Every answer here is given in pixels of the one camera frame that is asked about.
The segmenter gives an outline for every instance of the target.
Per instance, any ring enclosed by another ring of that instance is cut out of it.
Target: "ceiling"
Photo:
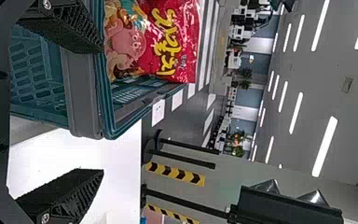
[[[299,0],[297,10],[280,21],[279,39],[270,71],[281,80],[274,101],[265,91],[267,109],[262,128],[258,126],[255,160],[265,162],[269,139],[275,138],[269,164],[311,174],[327,123],[331,116],[338,125],[322,169],[322,178],[358,184],[358,1],[331,0],[319,45],[311,51],[324,0]],[[293,52],[300,17],[305,22]],[[282,52],[286,30],[292,23],[287,51]],[[351,91],[341,91],[345,77],[353,78]],[[282,113],[278,113],[284,81],[288,81]],[[298,93],[304,92],[293,134],[289,125]]]

